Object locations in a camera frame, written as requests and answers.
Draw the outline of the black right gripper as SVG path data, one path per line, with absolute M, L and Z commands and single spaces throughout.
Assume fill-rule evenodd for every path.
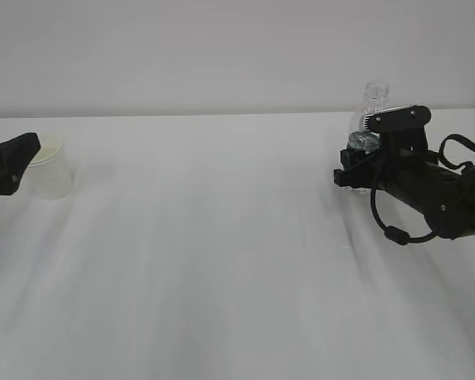
M 397 169 L 400 151 L 379 148 L 367 153 L 365 150 L 347 148 L 340 152 L 340 169 L 333 170 L 334 184 L 354 189 L 372 189 L 377 181 L 378 189 L 398 189 Z

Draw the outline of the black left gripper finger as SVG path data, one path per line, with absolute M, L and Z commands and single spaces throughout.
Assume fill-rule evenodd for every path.
M 0 143 L 0 196 L 11 196 L 19 189 L 26 169 L 39 151 L 36 133 L 25 133 Z

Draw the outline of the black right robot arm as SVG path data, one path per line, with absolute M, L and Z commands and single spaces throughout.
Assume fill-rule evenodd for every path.
M 475 152 L 475 143 L 462 135 L 448 135 L 446 140 Z M 376 151 L 364 154 L 347 148 L 340 158 L 342 166 L 333 172 L 335 184 L 370 190 L 374 220 L 391 241 L 407 245 L 475 235 L 475 164 L 465 161 L 455 165 L 442 150 L 429 150 L 424 129 L 382 133 Z M 379 191 L 421 213 L 429 233 L 412 237 L 385 224 L 376 204 Z

